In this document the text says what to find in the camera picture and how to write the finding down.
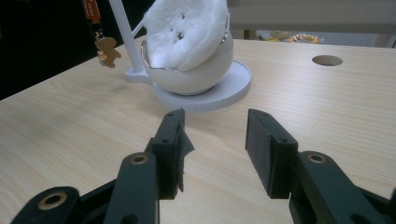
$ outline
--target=table hole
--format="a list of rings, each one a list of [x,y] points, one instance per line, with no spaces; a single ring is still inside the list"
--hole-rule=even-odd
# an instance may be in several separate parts
[[[337,66],[344,61],[338,57],[332,55],[319,55],[312,59],[312,62],[323,66]]]

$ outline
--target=circular hole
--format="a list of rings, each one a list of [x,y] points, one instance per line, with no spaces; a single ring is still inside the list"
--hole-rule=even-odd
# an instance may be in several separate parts
[[[139,155],[139,156],[135,156],[135,157],[132,158],[132,163],[133,164],[142,164],[142,163],[145,163],[148,160],[149,160],[149,158],[147,156]]]
[[[343,63],[343,60],[331,55],[319,55],[314,57],[312,62],[323,66],[337,66]]]
[[[365,216],[359,215],[359,214],[353,214],[350,219],[354,223],[359,223],[359,224],[370,224],[371,221],[369,221]]]
[[[47,197],[43,198],[38,203],[38,208],[41,210],[50,210],[64,203],[66,199],[67,199],[67,194],[64,191],[52,193]]]
[[[326,159],[324,159],[324,157],[319,154],[309,154],[308,159],[316,163],[324,163],[326,161]]]

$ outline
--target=wood grain surface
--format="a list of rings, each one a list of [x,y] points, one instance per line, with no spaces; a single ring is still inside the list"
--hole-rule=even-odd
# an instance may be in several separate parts
[[[0,102],[0,223],[45,189],[83,195],[114,179],[155,135],[169,109],[150,85],[126,81],[130,62],[118,51],[116,68],[92,59]],[[313,63],[318,55],[343,63]],[[289,202],[267,197],[245,151],[249,108],[273,115],[300,151],[327,154],[356,185],[390,197],[395,49],[235,40],[234,58],[251,70],[251,90],[227,108],[186,115],[196,150],[185,160],[185,191],[161,201],[162,223],[292,223]]]

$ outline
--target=white bowl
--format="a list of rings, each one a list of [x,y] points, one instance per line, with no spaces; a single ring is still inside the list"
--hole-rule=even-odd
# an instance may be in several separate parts
[[[142,43],[141,50],[143,65],[153,82],[176,94],[195,95],[214,87],[227,73],[233,62],[233,37],[228,33],[206,61],[183,72],[172,68],[150,67],[146,41]]]

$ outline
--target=white stand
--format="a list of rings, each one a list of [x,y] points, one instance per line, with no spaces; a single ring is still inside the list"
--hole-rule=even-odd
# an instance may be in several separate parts
[[[182,96],[163,90],[149,78],[143,66],[143,59],[134,42],[134,37],[143,27],[143,21],[131,31],[121,0],[109,0],[109,2],[128,56],[131,59],[132,67],[125,72],[127,80],[129,82],[142,82],[152,85],[161,104],[170,109],[183,108],[186,112],[207,112],[232,105],[248,94],[251,73],[244,64],[237,61],[233,61],[221,82],[209,91],[193,96]]]

